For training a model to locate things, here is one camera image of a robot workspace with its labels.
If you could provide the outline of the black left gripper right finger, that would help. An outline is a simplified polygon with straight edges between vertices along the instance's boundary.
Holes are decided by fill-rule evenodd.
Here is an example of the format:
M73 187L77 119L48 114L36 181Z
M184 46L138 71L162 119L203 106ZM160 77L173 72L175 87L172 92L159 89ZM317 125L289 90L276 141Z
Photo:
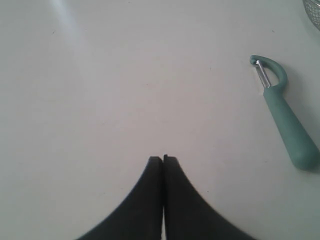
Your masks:
M216 212L197 192L178 159L165 155L164 222L168 240L252 240Z

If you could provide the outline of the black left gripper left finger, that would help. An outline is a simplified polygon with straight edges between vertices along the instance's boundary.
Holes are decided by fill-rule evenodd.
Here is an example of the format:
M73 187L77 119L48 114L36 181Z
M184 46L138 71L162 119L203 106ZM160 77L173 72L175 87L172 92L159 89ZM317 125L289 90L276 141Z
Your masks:
M163 161L151 156L122 203L80 240L160 240L163 224Z

